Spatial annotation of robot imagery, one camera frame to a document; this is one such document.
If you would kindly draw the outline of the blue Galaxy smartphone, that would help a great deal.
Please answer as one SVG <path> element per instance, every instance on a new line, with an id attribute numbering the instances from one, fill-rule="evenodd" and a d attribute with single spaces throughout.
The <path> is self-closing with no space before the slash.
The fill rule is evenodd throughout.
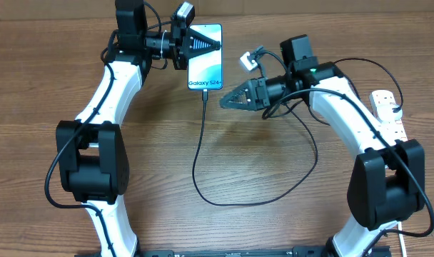
<path id="1" fill-rule="evenodd" d="M 190 90 L 220 90 L 223 88 L 223 27 L 220 24 L 195 24 L 189 27 L 221 42 L 221 49 L 188 60 Z"/>

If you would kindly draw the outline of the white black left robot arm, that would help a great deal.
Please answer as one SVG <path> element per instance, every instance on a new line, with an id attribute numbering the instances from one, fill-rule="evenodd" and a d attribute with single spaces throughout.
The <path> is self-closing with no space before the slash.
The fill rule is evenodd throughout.
<path id="1" fill-rule="evenodd" d="M 104 74 L 87 107 L 73 120 L 56 127 L 57 155 L 46 175 L 44 193 L 57 208 L 50 181 L 59 169 L 61 186 L 72 193 L 72 209 L 87 210 L 101 244 L 97 256 L 140 256 L 138 236 L 129 223 L 123 195 L 130 168 L 121 124 L 141 90 L 154 60 L 172 62 L 176 70 L 191 68 L 190 60 L 222 48 L 221 42 L 192 29 L 194 5 L 183 2 L 167 22 L 149 26 L 146 1 L 116 1 L 117 28 L 101 52 Z"/>

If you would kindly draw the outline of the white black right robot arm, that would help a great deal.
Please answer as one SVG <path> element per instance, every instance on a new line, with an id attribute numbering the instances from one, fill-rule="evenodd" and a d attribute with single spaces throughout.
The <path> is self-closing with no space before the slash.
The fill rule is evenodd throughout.
<path id="1" fill-rule="evenodd" d="M 425 194 L 425 152 L 375 117 L 333 63 L 320 63 L 306 35 L 280 45 L 282 76 L 241 84 L 220 101 L 227 109 L 261 111 L 301 99 L 318 112 L 347 146 L 354 166 L 347 191 L 350 218 L 324 246 L 296 246 L 294 256 L 389 256 L 377 242 L 400 233 L 398 223 L 430 209 Z"/>

